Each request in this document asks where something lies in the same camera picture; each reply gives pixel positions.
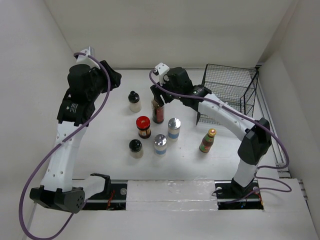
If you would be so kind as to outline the tall dark sauce bottle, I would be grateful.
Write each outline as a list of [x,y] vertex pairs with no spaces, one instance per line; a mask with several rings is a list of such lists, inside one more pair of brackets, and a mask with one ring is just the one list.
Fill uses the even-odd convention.
[[165,117],[164,117],[164,106],[160,106],[160,104],[153,99],[151,101],[151,109],[152,109],[152,120],[156,124],[161,124]]

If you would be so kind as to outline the yellow cap chili sauce bottle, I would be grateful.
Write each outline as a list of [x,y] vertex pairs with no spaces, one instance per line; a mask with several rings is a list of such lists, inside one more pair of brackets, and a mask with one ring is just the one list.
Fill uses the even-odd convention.
[[214,144],[217,131],[214,128],[210,128],[207,134],[203,137],[199,150],[203,153],[208,153]]

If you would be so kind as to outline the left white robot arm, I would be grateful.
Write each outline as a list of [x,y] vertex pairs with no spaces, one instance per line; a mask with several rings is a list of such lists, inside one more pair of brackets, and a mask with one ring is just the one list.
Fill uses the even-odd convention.
[[95,101],[100,94],[117,88],[122,75],[102,60],[96,66],[76,64],[69,69],[68,89],[57,114],[57,150],[50,156],[39,187],[30,190],[29,197],[47,209],[78,213],[85,200],[111,194],[109,175],[92,173],[81,186],[73,184],[73,170],[81,140],[88,128],[86,123],[96,112]]

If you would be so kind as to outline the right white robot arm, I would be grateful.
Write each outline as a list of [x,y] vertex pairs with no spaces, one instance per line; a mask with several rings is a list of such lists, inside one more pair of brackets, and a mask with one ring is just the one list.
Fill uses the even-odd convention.
[[153,76],[158,77],[158,82],[154,81],[150,89],[161,106],[177,99],[184,106],[215,119],[240,140],[237,150],[240,160],[231,180],[231,191],[237,197],[247,194],[258,165],[272,144],[269,121],[248,117],[220,100],[209,88],[194,85],[182,67],[169,68],[161,63],[149,72],[149,77]]

